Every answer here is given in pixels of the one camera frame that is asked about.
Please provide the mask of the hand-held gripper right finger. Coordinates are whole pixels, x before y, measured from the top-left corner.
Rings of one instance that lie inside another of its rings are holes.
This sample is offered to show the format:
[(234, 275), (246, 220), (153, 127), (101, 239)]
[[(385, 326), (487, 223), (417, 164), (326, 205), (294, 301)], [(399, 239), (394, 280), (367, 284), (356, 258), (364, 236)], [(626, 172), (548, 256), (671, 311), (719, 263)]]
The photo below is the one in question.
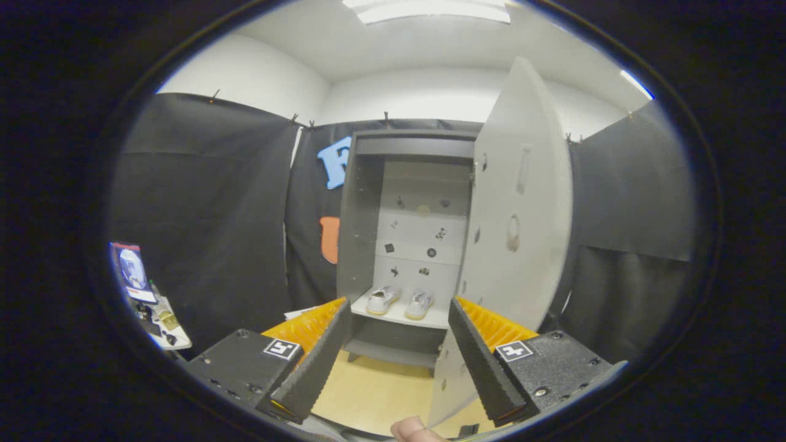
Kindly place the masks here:
[(497, 427), (561, 411), (603, 389), (627, 366), (609, 363), (564, 330), (534, 333), (460, 297), (450, 302), (448, 322)]

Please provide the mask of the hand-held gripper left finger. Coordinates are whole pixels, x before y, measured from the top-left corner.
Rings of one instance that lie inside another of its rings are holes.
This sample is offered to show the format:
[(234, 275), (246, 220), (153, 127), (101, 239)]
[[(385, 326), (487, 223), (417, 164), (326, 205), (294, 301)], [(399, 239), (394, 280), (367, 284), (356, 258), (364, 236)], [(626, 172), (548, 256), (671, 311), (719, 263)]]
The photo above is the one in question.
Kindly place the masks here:
[(322, 394), (351, 317), (348, 300), (337, 298), (261, 333), (233, 331), (185, 369), (233, 403), (301, 424)]

